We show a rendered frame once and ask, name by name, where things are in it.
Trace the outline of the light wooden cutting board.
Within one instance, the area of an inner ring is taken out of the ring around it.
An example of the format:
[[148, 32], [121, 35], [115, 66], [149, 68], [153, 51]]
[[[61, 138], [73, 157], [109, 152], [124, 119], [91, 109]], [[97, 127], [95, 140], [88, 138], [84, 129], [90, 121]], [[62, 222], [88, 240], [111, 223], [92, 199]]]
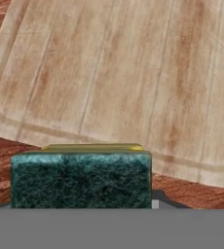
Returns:
[[224, 0], [12, 0], [0, 137], [137, 143], [155, 173], [224, 188]]

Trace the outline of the green and yellow sponge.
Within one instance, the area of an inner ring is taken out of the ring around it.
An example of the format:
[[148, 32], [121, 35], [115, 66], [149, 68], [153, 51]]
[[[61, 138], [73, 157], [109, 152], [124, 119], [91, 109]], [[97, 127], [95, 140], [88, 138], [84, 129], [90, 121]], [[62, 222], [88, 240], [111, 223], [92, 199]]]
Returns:
[[11, 157], [11, 206], [150, 209], [151, 172], [139, 144], [50, 145]]

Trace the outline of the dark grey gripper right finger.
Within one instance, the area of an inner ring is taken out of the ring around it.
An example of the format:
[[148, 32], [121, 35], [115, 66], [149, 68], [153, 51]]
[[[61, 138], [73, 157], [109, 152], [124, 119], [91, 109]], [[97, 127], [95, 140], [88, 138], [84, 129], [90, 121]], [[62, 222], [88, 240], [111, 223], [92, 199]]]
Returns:
[[160, 208], [187, 208], [187, 205], [170, 199], [164, 191], [153, 190], [152, 201], [158, 201]]

